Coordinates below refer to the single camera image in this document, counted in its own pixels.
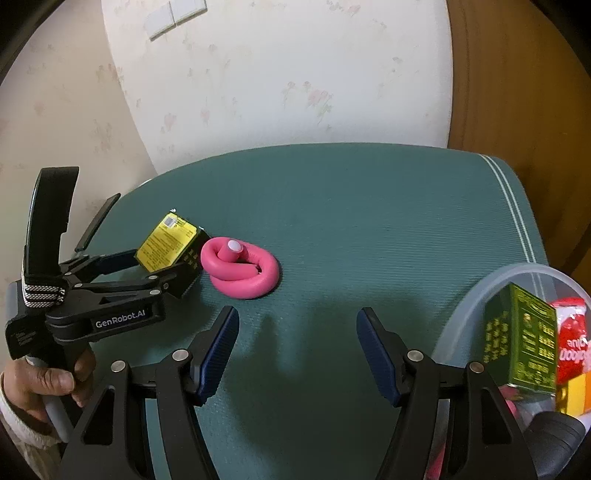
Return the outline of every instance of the teal mat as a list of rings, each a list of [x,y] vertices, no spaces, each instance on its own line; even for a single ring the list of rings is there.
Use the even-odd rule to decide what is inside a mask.
[[[545,263],[523,189],[496,162]],[[212,236],[271,251],[280,285],[261,299],[232,300],[204,275],[188,298],[167,300],[165,322],[94,348],[100,371],[119,358],[157,362],[187,346],[223,305],[238,309],[240,334],[220,388],[197,409],[222,480],[373,479],[397,411],[363,357],[357,311],[372,306],[408,346],[430,353],[474,283],[526,260],[515,208],[512,215],[493,168],[458,151],[292,145],[199,161],[124,196],[87,253],[138,248],[172,208]],[[149,407],[155,470],[166,479]]]

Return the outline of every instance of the human hand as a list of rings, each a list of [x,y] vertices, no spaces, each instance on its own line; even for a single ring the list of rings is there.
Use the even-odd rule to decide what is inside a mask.
[[[25,358],[11,360],[4,369],[4,394],[16,408],[38,421],[50,423],[41,396],[70,394],[79,407],[84,407],[92,395],[95,366],[95,354],[86,349],[74,366],[76,383],[74,375],[66,370],[34,367]]]

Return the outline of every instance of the blue gripper pad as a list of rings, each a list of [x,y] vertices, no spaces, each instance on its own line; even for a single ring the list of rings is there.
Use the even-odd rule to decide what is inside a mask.
[[[239,325],[238,311],[232,309],[207,352],[201,365],[199,390],[197,390],[197,396],[203,403],[216,393],[238,337]]]
[[[396,405],[400,392],[396,387],[394,364],[363,310],[357,314],[357,337],[379,392],[392,405]]]

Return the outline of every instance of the wall switch panel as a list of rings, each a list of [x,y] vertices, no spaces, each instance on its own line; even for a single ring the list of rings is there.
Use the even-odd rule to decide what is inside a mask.
[[[159,9],[150,13],[146,17],[144,28],[150,37],[150,40],[162,35],[164,32],[174,26],[173,12],[170,7],[170,2],[161,6]]]
[[[205,0],[171,0],[170,6],[176,24],[207,11]]]

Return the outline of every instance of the green box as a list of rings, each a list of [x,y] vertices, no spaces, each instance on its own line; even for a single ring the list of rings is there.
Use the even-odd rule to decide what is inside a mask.
[[[556,393],[556,310],[509,283],[485,307],[483,363],[513,399]]]

